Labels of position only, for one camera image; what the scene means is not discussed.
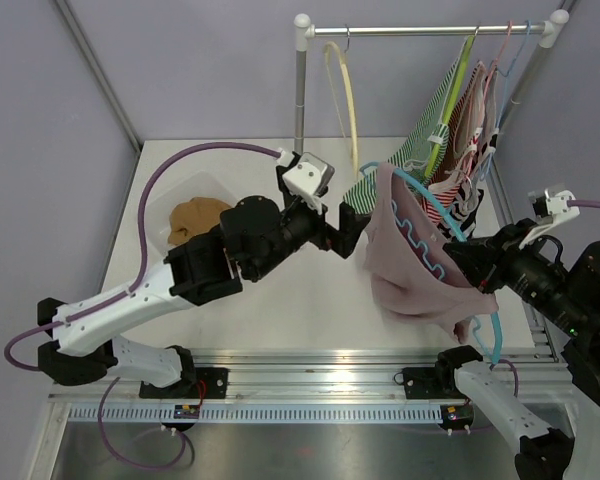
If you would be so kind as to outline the green striped tank top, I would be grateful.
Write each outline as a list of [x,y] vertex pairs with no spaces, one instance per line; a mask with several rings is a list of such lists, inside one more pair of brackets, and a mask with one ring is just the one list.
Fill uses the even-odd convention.
[[[415,127],[406,137],[404,143],[393,155],[384,160],[384,163],[389,163],[394,168],[406,172],[423,187],[428,186],[431,179],[424,178],[426,165],[432,148],[432,144],[428,141],[428,138],[435,133],[461,49],[426,105],[419,120],[416,122]],[[443,160],[446,147],[447,145],[443,146],[441,149],[438,157],[438,165]],[[359,214],[370,214],[375,207],[377,198],[375,183],[380,164],[381,162],[368,162],[367,164],[364,164],[360,168],[362,178],[344,195],[343,201],[351,205]]]

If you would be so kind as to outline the cream hanger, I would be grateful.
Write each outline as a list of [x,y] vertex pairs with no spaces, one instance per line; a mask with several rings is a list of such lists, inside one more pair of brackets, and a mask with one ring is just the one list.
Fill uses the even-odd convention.
[[[340,129],[341,137],[349,145],[349,159],[351,162],[351,168],[355,178],[359,176],[359,141],[358,141],[358,129],[357,129],[357,115],[355,107],[355,99],[353,92],[353,85],[351,82],[349,66],[347,62],[347,51],[348,49],[342,50],[340,46],[334,41],[327,41],[323,46],[323,60],[325,66],[325,72],[327,75],[327,81],[331,91],[331,97],[333,100],[336,117]],[[340,78],[342,81],[342,91],[344,94],[346,116],[348,119],[348,128],[345,128],[344,115],[340,109],[339,104],[339,90],[336,88],[336,82],[332,73],[332,60],[335,59],[339,68]]]

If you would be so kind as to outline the brown tank top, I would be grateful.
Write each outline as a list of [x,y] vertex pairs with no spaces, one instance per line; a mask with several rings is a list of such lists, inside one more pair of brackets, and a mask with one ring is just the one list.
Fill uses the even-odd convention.
[[219,223],[220,214],[230,208],[226,202],[208,197],[194,197],[178,204],[169,217],[168,244],[180,246],[194,236],[207,233]]

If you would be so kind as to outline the pink hanger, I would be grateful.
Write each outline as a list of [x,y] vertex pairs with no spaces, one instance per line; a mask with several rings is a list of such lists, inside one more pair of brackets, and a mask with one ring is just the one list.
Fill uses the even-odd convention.
[[483,107],[483,123],[482,133],[484,135],[491,133],[495,129],[496,123],[496,90],[497,90],[497,78],[498,78],[498,67],[501,57],[506,50],[510,37],[512,34],[513,22],[507,23],[507,29],[505,31],[506,37],[503,41],[497,55],[489,64],[487,70],[487,76],[483,83],[483,95],[482,95],[482,107]]

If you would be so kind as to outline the red striped tank top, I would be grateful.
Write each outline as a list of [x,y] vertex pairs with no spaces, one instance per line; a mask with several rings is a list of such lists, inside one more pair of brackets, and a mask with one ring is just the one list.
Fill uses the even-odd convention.
[[486,66],[478,61],[449,122],[449,139],[443,160],[431,177],[428,191],[445,208],[454,222],[469,236],[474,229],[475,210],[484,192],[472,190],[471,176],[478,160],[482,136],[483,83]]

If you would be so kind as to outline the metal clothes rack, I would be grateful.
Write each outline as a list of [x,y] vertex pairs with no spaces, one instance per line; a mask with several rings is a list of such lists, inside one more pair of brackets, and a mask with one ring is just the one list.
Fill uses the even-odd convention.
[[538,23],[476,26],[394,26],[394,27],[317,27],[307,14],[297,14],[293,21],[295,40],[295,105],[294,150],[300,153],[305,140],[305,100],[307,79],[307,52],[315,38],[343,37],[350,43],[357,37],[466,37],[500,35],[537,35],[540,48],[551,49],[561,31],[569,22],[570,13],[558,9],[547,20]]

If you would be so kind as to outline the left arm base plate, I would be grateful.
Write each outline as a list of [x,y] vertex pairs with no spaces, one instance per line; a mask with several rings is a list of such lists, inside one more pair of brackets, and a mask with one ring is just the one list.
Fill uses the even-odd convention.
[[158,388],[151,384],[142,383],[139,397],[142,399],[204,399],[221,400],[227,395],[229,370],[221,367],[197,367],[196,383],[177,382],[174,385]]

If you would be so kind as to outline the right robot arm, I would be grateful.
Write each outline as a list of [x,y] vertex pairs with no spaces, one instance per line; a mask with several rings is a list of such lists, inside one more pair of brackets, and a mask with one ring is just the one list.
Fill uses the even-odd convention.
[[577,418],[573,435],[537,418],[495,376],[495,366],[469,346],[439,353],[434,384],[446,396],[463,394],[507,441],[521,479],[600,479],[600,240],[571,268],[547,259],[543,234],[528,241],[526,219],[491,237],[451,242],[446,254],[482,293],[506,287],[567,338],[559,355],[571,375]]

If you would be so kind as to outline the light blue thin hanger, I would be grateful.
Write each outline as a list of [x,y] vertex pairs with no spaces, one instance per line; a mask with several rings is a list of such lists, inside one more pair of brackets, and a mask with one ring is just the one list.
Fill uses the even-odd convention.
[[500,131],[501,131],[501,125],[502,125],[503,117],[504,117],[504,110],[505,110],[506,102],[508,99],[509,77],[510,77],[512,71],[515,69],[516,62],[527,43],[528,37],[531,33],[531,27],[532,27],[531,22],[529,20],[527,20],[526,21],[526,29],[525,29],[525,38],[521,42],[519,49],[516,52],[515,56],[512,58],[508,68],[506,70],[502,70],[500,68],[496,69],[496,72],[504,80],[503,87],[502,87],[502,101],[500,104],[500,109],[498,111],[498,115],[496,117],[495,127],[490,132],[489,143],[486,145],[486,148],[484,151],[484,155],[483,155],[484,159],[481,161],[480,165],[477,167],[477,174],[478,174],[477,178],[479,181],[485,181],[487,175],[489,174],[489,171],[490,171],[490,168],[492,165],[492,160],[493,160],[493,157],[496,152],[497,139],[498,139],[498,135],[500,134]]

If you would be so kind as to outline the black white striped tank top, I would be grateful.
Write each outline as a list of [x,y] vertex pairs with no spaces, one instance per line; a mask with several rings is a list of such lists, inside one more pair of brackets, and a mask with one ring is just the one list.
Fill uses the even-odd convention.
[[496,151],[499,135],[496,73],[478,65],[450,120],[450,141],[429,190],[446,207],[465,237],[472,236],[484,198],[478,187]]

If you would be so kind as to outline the green hanger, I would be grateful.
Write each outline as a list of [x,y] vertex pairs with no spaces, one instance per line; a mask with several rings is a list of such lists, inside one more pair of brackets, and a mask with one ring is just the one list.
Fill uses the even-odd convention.
[[426,165],[424,178],[429,179],[435,173],[435,169],[438,165],[438,157],[440,155],[443,146],[447,145],[448,142],[448,125],[451,119],[451,115],[455,108],[457,98],[460,93],[460,89],[464,82],[471,50],[475,43],[475,39],[479,33],[480,27],[477,26],[474,32],[465,39],[460,55],[456,62],[456,68],[454,70],[454,76],[445,97],[441,115],[435,130],[434,135],[428,138],[428,141],[432,144],[431,152]]

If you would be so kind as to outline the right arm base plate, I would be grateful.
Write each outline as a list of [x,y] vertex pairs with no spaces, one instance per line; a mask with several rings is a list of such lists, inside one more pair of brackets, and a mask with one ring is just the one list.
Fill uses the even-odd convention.
[[405,367],[393,375],[393,382],[408,400],[467,400],[457,390],[445,389],[434,367]]

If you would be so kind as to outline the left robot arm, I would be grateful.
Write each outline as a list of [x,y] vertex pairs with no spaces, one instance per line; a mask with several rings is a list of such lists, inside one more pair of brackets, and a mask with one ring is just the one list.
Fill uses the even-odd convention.
[[244,281],[263,279],[307,243],[346,259],[369,221],[346,203],[340,204],[339,225],[333,227],[300,198],[279,209],[265,197],[246,197],[222,212],[209,232],[170,250],[139,284],[74,304],[41,301],[38,320],[49,327],[52,339],[39,347],[38,367],[63,386],[114,375],[186,397],[197,384],[190,351],[143,345],[124,338],[124,332],[238,294]]

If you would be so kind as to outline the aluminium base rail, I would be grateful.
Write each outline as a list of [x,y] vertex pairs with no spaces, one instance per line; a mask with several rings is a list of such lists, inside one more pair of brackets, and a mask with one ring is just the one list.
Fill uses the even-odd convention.
[[[509,356],[519,375],[519,399],[549,403],[571,400],[566,364],[540,353]],[[404,390],[393,380],[407,366],[433,365],[437,354],[407,350],[269,351],[193,350],[196,366],[229,370],[227,402],[235,403],[397,403]],[[109,379],[80,387],[54,385],[50,400],[95,401]]]

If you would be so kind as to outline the white plastic basket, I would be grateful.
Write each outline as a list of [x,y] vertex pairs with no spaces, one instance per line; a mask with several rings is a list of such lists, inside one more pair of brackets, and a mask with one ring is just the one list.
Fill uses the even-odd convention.
[[193,236],[219,223],[221,212],[237,202],[235,193],[209,172],[198,172],[177,184],[151,192],[145,210],[149,264]]

